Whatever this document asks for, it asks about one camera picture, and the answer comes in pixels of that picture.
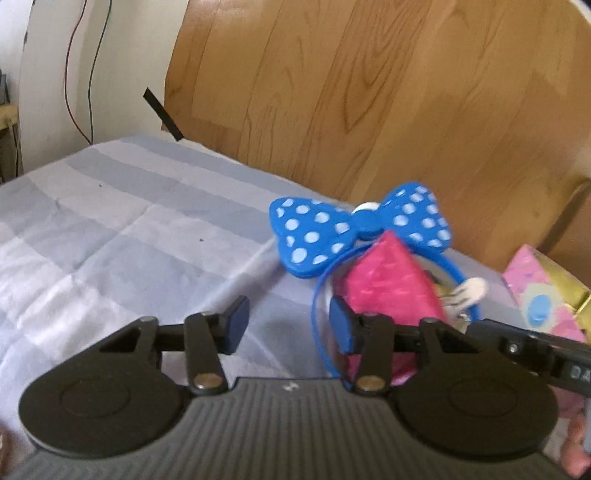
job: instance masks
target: metal screw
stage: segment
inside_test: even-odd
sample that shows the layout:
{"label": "metal screw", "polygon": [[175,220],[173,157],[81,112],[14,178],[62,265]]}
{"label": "metal screw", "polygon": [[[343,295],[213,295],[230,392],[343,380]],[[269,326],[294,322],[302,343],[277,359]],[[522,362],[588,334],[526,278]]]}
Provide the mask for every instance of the metal screw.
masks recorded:
{"label": "metal screw", "polygon": [[218,374],[199,374],[193,378],[193,384],[200,390],[221,387],[223,378]]}
{"label": "metal screw", "polygon": [[386,381],[377,375],[364,375],[355,382],[358,389],[366,392],[377,392],[382,390],[385,385]]}

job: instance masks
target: wood grain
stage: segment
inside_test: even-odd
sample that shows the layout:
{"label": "wood grain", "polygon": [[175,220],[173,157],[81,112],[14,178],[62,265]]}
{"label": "wood grain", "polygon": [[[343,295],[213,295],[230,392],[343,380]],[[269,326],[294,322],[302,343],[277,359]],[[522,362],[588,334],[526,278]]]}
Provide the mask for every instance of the wood grain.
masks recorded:
{"label": "wood grain", "polygon": [[423,181],[454,246],[502,269],[591,175],[590,51],[567,1],[190,0],[165,107],[348,202]]}

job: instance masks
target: white wall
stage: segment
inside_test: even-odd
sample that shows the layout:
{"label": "white wall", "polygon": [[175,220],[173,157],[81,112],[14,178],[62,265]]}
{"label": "white wall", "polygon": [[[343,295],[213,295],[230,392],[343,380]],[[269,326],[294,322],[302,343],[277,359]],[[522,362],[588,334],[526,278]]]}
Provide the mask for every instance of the white wall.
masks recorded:
{"label": "white wall", "polygon": [[7,74],[13,103],[18,102],[22,47],[33,0],[0,0],[0,69]]}
{"label": "white wall", "polygon": [[[89,0],[87,8],[92,9],[94,1]],[[64,103],[66,50],[81,7],[82,0],[36,0],[31,8],[19,98],[25,171],[87,145],[70,122]],[[89,20],[90,15],[86,15],[71,52],[68,84],[73,111],[76,111],[79,58]]]}
{"label": "white wall", "polygon": [[[67,44],[82,0],[36,0],[22,58],[20,121],[25,171],[87,144],[72,125],[63,99]],[[142,98],[147,86],[161,100],[187,0],[113,0],[93,81],[95,141],[160,131]],[[89,0],[70,55],[70,105],[89,134],[86,89],[108,0]]]}

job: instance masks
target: cable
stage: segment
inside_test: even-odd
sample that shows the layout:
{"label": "cable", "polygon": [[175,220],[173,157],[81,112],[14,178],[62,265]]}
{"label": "cable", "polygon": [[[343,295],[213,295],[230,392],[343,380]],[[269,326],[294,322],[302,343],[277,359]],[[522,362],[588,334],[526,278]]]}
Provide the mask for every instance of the cable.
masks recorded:
{"label": "cable", "polygon": [[72,36],[70,37],[70,42],[68,43],[68,50],[66,52],[66,66],[64,68],[64,98],[66,100],[66,108],[68,110],[68,115],[70,115],[70,119],[72,123],[76,127],[76,129],[80,132],[80,135],[84,137],[84,139],[88,142],[89,145],[92,145],[90,139],[86,136],[86,134],[82,131],[79,127],[74,115],[72,114],[72,109],[70,109],[70,102],[68,101],[68,65],[70,63],[70,50],[72,50],[72,42],[74,41],[74,36],[76,35],[76,31],[80,26],[80,22],[82,22],[82,17],[84,17],[84,12],[86,11],[86,5],[88,4],[88,0],[84,0],[84,4],[82,5],[82,12],[80,13],[80,17],[78,18],[78,22],[72,31]]}
{"label": "cable", "polygon": [[99,44],[96,48],[95,59],[92,62],[92,68],[90,69],[90,77],[88,79],[88,113],[90,116],[90,143],[94,144],[95,142],[95,126],[92,122],[92,100],[90,98],[90,91],[92,90],[92,76],[95,73],[95,65],[96,59],[99,57],[100,46],[103,43],[103,37],[105,36],[105,31],[107,29],[107,23],[109,22],[109,17],[111,17],[111,9],[113,8],[113,0],[109,0],[109,11],[107,12],[107,16],[105,18],[105,23],[103,25],[103,31],[100,34]]}

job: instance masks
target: finger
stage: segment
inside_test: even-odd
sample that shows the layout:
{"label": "finger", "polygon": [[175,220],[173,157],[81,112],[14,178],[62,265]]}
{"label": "finger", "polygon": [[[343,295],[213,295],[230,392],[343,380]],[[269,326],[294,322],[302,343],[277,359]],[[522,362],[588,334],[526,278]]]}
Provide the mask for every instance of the finger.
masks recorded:
{"label": "finger", "polygon": [[567,435],[569,440],[575,443],[581,443],[587,433],[587,419],[582,413],[570,420]]}
{"label": "finger", "polygon": [[591,457],[578,443],[566,440],[561,449],[560,465],[570,476],[579,478],[591,468]]}

